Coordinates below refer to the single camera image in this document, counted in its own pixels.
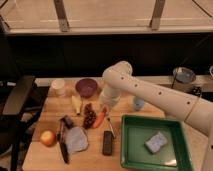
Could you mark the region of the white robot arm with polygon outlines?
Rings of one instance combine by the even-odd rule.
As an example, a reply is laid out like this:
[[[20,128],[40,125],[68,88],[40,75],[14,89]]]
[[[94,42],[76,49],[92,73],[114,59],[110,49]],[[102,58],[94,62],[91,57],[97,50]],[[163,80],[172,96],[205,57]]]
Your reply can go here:
[[[201,171],[213,171],[213,102],[171,88],[143,81],[132,76],[132,66],[120,61],[102,74],[105,85],[100,103],[112,109],[126,91],[184,121],[208,137]]]

